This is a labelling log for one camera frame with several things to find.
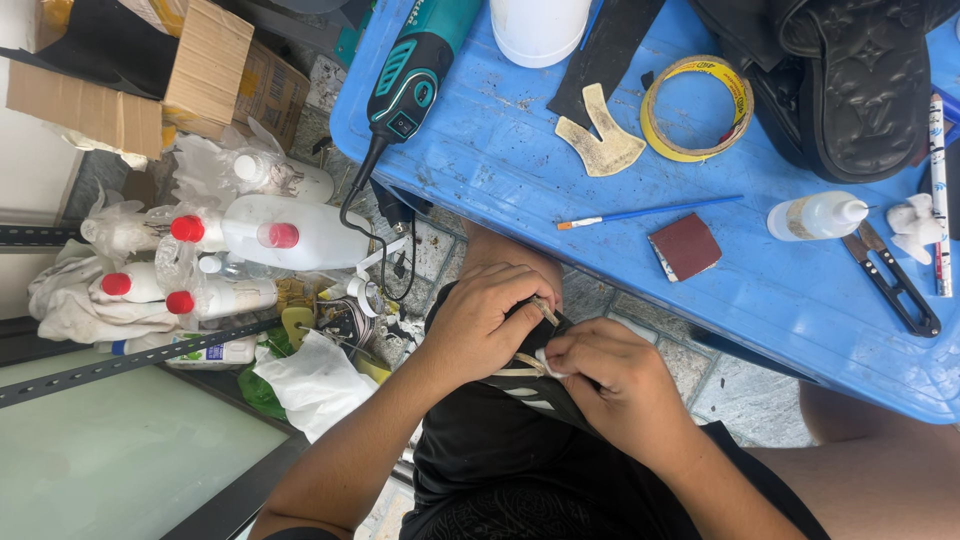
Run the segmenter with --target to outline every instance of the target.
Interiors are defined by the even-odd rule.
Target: white bucket
[[[546,67],[580,45],[590,0],[491,0],[496,45],[523,67]]]

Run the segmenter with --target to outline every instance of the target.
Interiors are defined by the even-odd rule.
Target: hand
[[[525,264],[475,269],[450,291],[414,355],[429,361],[433,375],[450,390],[489,377],[507,365],[543,319],[533,304],[506,318],[517,302],[534,294],[554,308],[557,295],[550,282]]]
[[[682,467],[702,442],[660,352],[606,317],[580,323],[546,346],[547,361],[590,424],[655,473]],[[600,383],[599,391],[587,379]]]

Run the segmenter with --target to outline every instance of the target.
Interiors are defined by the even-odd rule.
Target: power switch
[[[410,117],[401,110],[394,116],[393,120],[387,123],[387,126],[394,130],[397,135],[407,138],[417,128],[417,122],[411,120]]]

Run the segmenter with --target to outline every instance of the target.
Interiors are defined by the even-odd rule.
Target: rotary tool
[[[364,157],[357,176],[350,186],[347,198],[340,207],[340,222],[349,229],[365,234],[383,246],[380,275],[386,279],[387,243],[383,238],[367,232],[347,221],[347,211],[363,190],[376,162],[390,144],[401,144],[413,136],[437,98],[440,85],[453,59],[467,38],[473,19],[480,10],[481,0],[417,0],[387,55],[380,76],[377,77],[367,117],[370,119],[370,150]],[[413,249],[417,247],[416,218],[411,214]],[[406,291],[393,297],[399,302],[410,292],[416,270],[416,257],[411,256],[410,283]]]

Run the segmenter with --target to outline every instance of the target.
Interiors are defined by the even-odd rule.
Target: cable
[[[370,174],[373,172],[377,161],[380,160],[380,156],[383,155],[383,151],[387,149],[388,145],[389,143],[387,142],[387,139],[381,136],[374,135],[371,138],[370,150],[367,151],[367,156],[364,158],[363,163],[360,164],[360,169],[357,170],[357,176],[353,179],[353,184],[350,185],[350,191],[347,194],[347,197],[344,199],[344,203],[340,206],[340,223],[348,229],[363,233],[363,235],[370,240],[380,242],[380,245],[383,246],[383,258],[380,260],[380,279],[383,281],[383,296],[387,297],[388,300],[400,302],[406,298],[408,294],[410,294],[410,290],[414,286],[414,280],[417,278],[417,214],[414,212],[413,219],[410,220],[410,282],[407,283],[407,288],[403,291],[403,294],[397,297],[391,295],[387,290],[386,240],[377,236],[376,234],[368,232],[363,227],[350,223],[347,220],[347,212],[350,208],[350,205],[353,203],[353,199],[357,196],[357,193],[363,191],[364,186],[367,185],[367,180],[370,178]]]

